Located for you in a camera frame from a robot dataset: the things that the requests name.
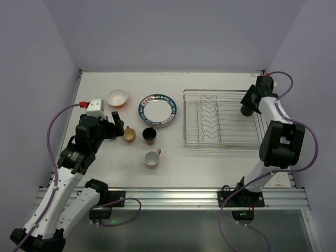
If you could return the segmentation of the dark teal plate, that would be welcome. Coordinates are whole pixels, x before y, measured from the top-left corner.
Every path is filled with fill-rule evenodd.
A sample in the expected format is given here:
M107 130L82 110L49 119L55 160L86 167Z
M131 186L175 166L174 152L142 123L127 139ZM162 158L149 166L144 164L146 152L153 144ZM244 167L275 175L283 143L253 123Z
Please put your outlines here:
M138 106L141 120L153 128L170 125L177 116L177 104L165 94L151 94L141 100Z

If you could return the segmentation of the pink mug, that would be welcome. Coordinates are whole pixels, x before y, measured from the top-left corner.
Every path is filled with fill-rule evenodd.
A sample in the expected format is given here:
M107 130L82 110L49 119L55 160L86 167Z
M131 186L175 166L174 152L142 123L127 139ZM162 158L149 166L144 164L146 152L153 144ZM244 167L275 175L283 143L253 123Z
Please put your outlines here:
M161 149L157 149L156 151L150 151L148 152L145 156L144 156L144 162L145 164L152 168L152 167L156 167L160 161L160 154L161 154L162 150Z

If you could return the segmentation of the black mug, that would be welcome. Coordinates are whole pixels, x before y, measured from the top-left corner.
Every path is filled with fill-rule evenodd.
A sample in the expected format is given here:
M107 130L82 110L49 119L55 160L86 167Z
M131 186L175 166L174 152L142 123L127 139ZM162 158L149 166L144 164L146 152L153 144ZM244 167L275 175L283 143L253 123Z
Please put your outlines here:
M245 106L245 105L242 105L241 108L240 108L240 112L243 116L245 117L250 117L254 114L254 110L251 109L250 107L248 106Z

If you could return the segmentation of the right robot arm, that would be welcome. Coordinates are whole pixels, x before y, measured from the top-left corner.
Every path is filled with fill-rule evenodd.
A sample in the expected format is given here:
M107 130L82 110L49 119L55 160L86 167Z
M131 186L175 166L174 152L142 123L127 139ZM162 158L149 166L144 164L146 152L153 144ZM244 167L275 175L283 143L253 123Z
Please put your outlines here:
M273 89L274 81L270 75L258 76L240 102L242 115L260 114L268 120L268 127L259 147L258 163L234 190L233 199L239 205L258 201L264 186L277 171L296 165L299 160L306 130L285 119L287 114Z

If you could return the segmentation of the orange mug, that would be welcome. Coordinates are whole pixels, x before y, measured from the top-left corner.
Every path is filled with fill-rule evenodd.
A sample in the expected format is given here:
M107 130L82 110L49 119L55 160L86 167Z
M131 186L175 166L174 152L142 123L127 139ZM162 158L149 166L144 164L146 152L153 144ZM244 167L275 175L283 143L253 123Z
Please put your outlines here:
M135 130L127 126L126 129L124 130L123 135L123 139L125 140L125 142L132 143L135 140L135 137L136 137Z

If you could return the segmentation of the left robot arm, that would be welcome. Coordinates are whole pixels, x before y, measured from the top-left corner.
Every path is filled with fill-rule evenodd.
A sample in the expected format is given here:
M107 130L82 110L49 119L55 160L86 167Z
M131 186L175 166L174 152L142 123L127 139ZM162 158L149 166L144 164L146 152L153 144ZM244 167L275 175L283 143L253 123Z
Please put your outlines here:
M124 122L112 112L107 117L82 114L79 123L59 160L54 163L54 179L31 219L23 228L15 228L11 241L15 251L62 251L67 233L97 204L108 202L108 185L89 180L81 194L69 205L67 202L83 179L104 140L124 135Z

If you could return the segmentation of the orange bowl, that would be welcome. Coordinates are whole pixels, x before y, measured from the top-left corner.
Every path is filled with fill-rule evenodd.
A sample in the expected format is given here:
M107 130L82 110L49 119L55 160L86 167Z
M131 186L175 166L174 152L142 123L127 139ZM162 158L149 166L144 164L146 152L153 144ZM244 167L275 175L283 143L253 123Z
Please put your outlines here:
M113 108L122 108L126 105L128 93L123 89L113 89L106 95L106 102Z

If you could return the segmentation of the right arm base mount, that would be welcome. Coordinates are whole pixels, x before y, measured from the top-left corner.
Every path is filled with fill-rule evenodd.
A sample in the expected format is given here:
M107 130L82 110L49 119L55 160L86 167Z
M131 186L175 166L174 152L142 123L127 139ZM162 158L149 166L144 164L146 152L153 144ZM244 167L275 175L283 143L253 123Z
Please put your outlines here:
M224 185L220 191L217 192L217 201L219 207L222 206L224 201L234 194L237 190L243 187L242 182L238 182L234 190L228 185ZM245 210L232 211L232 216L235 221L250 224L255 217L256 207L265 207L265 201L262 192L249 192L246 189L241 190L232 196L225 204L226 208L245 208Z

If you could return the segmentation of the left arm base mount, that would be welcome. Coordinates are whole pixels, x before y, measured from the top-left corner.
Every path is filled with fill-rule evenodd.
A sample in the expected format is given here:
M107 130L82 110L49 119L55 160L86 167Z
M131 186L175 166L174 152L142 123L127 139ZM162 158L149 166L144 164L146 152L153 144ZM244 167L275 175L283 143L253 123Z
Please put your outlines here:
M102 201L99 201L96 207L124 199L125 196L125 191L109 191L108 195ZM101 224L103 220L108 220L111 217L112 210L114 208L118 209L122 207L124 207L124 202L118 202L105 207L93 208L89 211L89 218L91 221Z

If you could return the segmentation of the maroon mug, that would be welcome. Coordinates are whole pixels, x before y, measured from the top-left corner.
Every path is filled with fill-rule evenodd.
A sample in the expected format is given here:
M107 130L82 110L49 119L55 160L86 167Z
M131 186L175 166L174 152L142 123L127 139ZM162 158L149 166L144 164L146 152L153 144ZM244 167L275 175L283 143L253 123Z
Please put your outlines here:
M148 145L153 145L155 143L156 136L157 133L154 128L146 128L142 132L142 137Z

